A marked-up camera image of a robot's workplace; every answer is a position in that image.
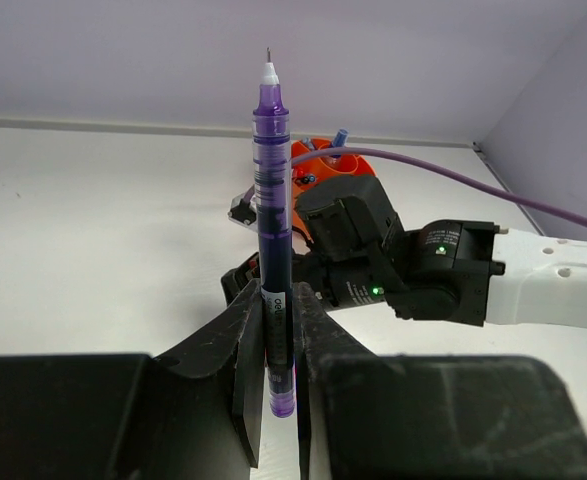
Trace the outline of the purple gel pen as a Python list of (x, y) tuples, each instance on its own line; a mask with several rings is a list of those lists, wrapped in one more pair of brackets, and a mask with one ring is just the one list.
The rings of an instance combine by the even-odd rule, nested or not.
[(270, 50), (253, 111), (254, 189), (271, 412), (295, 410), (292, 320), (292, 167), (289, 111)]

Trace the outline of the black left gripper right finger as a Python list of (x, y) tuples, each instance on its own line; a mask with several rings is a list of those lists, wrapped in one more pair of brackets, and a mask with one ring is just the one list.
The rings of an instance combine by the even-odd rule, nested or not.
[(379, 356), (293, 290), (304, 479), (587, 479), (563, 380), (521, 355)]

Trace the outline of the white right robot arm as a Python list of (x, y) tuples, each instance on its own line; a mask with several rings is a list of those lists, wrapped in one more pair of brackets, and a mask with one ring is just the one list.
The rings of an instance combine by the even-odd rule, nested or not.
[(378, 178), (299, 195), (310, 249), (292, 260), (327, 310), (384, 303), (406, 320), (587, 329), (587, 242), (437, 220), (407, 230)]

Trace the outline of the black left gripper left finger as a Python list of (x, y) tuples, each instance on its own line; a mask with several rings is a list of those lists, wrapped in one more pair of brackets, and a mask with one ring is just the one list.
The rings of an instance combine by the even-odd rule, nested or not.
[(257, 282), (163, 354), (0, 356), (0, 479), (246, 479), (259, 462)]

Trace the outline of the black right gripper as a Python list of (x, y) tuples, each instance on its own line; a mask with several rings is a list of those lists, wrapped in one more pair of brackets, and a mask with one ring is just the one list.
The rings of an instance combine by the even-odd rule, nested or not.
[(285, 285), (308, 284), (326, 310), (343, 310), (381, 302), (391, 303), (408, 292), (408, 284), (380, 249), (365, 249), (342, 260), (326, 254), (292, 250), (258, 253), (221, 277), (227, 303), (253, 280), (263, 280), (275, 292)]

